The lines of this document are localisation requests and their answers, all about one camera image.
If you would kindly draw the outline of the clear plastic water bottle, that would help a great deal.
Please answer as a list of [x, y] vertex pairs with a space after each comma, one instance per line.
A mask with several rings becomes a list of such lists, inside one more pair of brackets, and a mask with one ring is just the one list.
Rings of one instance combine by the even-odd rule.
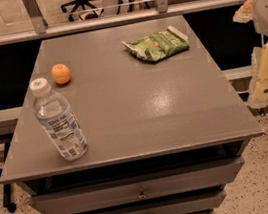
[[34, 79], [29, 87], [35, 99], [35, 116], [62, 157], [71, 162], [83, 156], [87, 140], [68, 100], [45, 78]]

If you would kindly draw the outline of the grey drawer cabinet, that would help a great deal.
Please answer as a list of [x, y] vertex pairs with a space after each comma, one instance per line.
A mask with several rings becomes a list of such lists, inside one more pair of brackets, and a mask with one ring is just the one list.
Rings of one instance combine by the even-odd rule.
[[62, 88], [88, 150], [61, 157], [26, 97], [2, 180], [16, 183], [42, 214], [214, 214], [261, 128], [197, 37], [188, 51], [157, 64], [125, 49], [182, 17], [49, 39], [38, 75], [67, 64]]

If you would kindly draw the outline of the green chip bag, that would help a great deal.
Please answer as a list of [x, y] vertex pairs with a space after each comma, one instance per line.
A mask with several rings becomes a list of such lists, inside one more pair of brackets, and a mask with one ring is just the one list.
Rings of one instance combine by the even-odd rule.
[[150, 63], [159, 62], [189, 50], [188, 36], [173, 26], [136, 41], [123, 41], [122, 44], [136, 58]]

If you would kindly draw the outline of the metal railing frame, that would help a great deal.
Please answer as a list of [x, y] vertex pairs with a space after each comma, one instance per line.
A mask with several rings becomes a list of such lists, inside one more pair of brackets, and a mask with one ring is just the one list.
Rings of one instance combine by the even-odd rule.
[[95, 8], [63, 13], [61, 5], [71, 1], [0, 0], [0, 45], [238, 5], [246, 0], [97, 0]]

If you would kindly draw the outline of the orange fruit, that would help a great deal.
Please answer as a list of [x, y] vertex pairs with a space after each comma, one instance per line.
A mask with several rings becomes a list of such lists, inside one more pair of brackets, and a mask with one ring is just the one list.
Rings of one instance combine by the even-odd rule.
[[65, 85], [71, 80], [71, 70], [65, 64], [57, 63], [51, 68], [51, 76], [56, 84]]

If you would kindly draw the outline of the black stand leg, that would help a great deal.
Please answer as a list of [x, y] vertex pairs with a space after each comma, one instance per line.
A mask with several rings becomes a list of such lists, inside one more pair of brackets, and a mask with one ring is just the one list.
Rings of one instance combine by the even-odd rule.
[[[8, 150], [10, 148], [10, 143], [6, 142], [4, 144], [4, 150], [3, 150], [3, 159], [6, 159]], [[16, 203], [11, 200], [12, 190], [11, 185], [6, 184], [3, 186], [3, 207], [5, 207], [10, 213], [14, 213], [16, 211]]]

